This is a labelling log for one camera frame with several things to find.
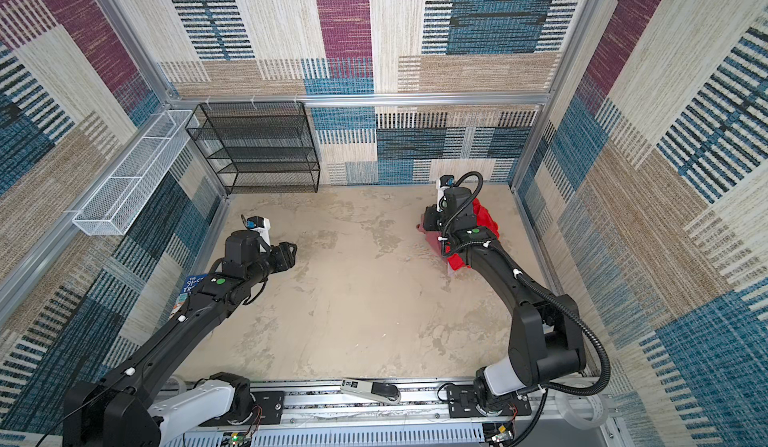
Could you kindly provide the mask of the maroon cloth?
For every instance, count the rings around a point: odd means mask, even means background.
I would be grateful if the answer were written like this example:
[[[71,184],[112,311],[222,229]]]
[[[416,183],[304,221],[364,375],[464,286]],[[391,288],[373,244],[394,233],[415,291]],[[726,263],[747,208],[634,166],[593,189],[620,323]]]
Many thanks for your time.
[[[436,230],[428,230],[423,223],[417,225],[417,230],[422,233],[426,239],[428,246],[441,258],[447,258],[450,254],[450,246],[442,240],[442,232],[440,228]]]

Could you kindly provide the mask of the red cloth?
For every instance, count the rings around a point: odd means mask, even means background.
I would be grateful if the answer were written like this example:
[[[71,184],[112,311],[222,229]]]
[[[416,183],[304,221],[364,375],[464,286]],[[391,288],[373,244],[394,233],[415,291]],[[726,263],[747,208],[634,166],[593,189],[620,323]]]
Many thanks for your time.
[[[498,223],[494,220],[489,210],[483,206],[478,199],[472,201],[472,211],[476,220],[476,225],[471,228],[473,235],[475,237],[490,237],[493,235],[496,239],[499,239],[500,231]],[[466,263],[458,254],[448,257],[447,264],[453,271],[458,271],[466,267]]]

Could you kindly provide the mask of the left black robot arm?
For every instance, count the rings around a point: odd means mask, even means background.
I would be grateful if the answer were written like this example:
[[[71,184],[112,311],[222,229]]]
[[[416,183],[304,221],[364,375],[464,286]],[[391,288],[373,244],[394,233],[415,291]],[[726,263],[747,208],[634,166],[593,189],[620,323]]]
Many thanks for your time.
[[[223,257],[148,341],[99,381],[67,392],[63,445],[162,446],[210,419],[247,416],[250,396],[240,378],[207,380],[163,403],[155,398],[210,332],[254,300],[255,285],[295,265],[297,250],[290,242],[272,246],[254,230],[233,232]]]

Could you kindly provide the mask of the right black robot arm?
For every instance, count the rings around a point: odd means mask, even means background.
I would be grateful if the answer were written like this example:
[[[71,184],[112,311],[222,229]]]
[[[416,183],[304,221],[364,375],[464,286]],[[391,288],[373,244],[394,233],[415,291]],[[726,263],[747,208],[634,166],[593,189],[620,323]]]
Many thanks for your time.
[[[477,171],[441,176],[436,201],[421,221],[423,230],[434,234],[438,253],[479,273],[511,315],[505,356],[476,374],[479,407],[496,412],[507,399],[539,389],[581,397],[602,393],[611,376],[606,348],[570,296],[555,295],[535,281],[494,231],[479,224],[474,202],[483,184]]]

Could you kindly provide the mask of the grey handheld scanner device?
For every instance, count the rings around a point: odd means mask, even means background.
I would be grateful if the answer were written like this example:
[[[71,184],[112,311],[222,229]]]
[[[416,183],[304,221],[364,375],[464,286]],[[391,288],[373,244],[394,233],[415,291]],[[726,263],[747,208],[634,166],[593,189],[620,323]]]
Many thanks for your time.
[[[344,378],[340,391],[347,395],[367,399],[373,402],[395,405],[401,400],[399,388],[392,383]]]

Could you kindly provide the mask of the left clear tape roll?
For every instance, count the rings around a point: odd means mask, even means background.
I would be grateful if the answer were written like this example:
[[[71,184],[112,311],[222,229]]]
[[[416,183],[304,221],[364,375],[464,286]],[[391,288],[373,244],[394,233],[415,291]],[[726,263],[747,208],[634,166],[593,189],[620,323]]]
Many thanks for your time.
[[[165,382],[165,384],[160,390],[160,393],[165,396],[172,397],[172,396],[183,394],[186,391],[187,391],[187,382],[183,378],[177,375],[172,375]]]

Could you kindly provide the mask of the clear tape roll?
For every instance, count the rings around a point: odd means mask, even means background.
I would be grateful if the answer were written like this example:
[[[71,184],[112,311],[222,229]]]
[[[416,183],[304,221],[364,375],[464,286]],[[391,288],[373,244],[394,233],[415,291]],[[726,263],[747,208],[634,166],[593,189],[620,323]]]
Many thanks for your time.
[[[609,404],[602,394],[574,395],[555,391],[555,404],[561,418],[578,430],[597,429],[609,417]]]
[[[160,393],[165,396],[172,397],[172,396],[183,394],[186,391],[187,391],[187,382],[183,378],[177,375],[172,375],[165,382],[165,384],[160,390]]]

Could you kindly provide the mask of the right clear tape roll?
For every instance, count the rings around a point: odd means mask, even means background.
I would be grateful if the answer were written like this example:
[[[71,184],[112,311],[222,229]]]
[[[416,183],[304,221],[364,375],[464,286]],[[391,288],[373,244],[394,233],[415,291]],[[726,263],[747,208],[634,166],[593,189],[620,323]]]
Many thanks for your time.
[[[561,418],[578,430],[597,429],[609,417],[609,404],[602,394],[574,395],[555,391],[555,404]]]

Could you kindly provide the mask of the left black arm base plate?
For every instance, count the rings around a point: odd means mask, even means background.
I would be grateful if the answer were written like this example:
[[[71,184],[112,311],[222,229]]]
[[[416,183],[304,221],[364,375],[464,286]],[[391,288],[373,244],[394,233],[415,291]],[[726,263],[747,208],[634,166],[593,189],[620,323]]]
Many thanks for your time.
[[[284,391],[255,391],[243,418],[213,418],[201,424],[201,427],[239,427],[259,425],[278,425],[282,420],[285,400]]]

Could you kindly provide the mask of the aluminium front rail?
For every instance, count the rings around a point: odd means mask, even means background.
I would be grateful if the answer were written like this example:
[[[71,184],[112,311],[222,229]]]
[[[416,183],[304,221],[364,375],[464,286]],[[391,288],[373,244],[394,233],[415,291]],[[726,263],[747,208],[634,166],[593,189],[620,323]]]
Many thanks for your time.
[[[468,378],[391,379],[401,393],[388,405],[344,394],[341,379],[254,382],[255,391],[284,391],[278,425],[201,427],[162,446],[631,446],[633,440],[613,400],[597,429],[571,427],[560,416],[555,392],[520,394],[529,416],[450,418],[437,397],[445,383],[471,385]]]

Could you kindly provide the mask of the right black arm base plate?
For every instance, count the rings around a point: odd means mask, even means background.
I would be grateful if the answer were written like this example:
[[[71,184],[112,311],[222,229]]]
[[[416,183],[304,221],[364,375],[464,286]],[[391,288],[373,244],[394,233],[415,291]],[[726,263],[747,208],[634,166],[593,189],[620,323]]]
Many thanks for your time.
[[[530,402],[516,394],[505,394],[482,404],[472,385],[445,383],[438,388],[437,397],[448,405],[450,418],[513,417],[533,413]]]

